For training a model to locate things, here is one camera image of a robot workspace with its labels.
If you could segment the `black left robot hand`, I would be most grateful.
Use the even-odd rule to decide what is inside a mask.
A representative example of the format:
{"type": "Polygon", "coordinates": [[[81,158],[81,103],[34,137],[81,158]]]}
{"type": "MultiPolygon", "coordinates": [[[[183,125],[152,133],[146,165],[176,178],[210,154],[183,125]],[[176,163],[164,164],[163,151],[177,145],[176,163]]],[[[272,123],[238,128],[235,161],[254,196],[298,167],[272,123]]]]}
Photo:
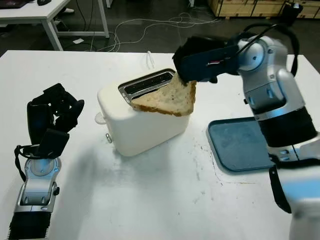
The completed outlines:
{"type": "Polygon", "coordinates": [[[77,100],[57,83],[43,91],[43,94],[27,104],[27,124],[30,141],[33,145],[41,143],[47,130],[68,134],[78,124],[85,105],[83,99],[77,100]]]}

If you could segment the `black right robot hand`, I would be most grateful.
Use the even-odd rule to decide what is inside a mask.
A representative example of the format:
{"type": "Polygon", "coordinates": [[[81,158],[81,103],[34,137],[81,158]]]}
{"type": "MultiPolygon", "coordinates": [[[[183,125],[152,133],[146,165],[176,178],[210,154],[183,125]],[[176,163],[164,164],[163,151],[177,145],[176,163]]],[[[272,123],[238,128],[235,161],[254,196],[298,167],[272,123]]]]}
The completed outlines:
{"type": "Polygon", "coordinates": [[[217,76],[228,71],[228,41],[223,37],[191,36],[178,47],[172,60],[181,83],[218,82],[217,76]]]}

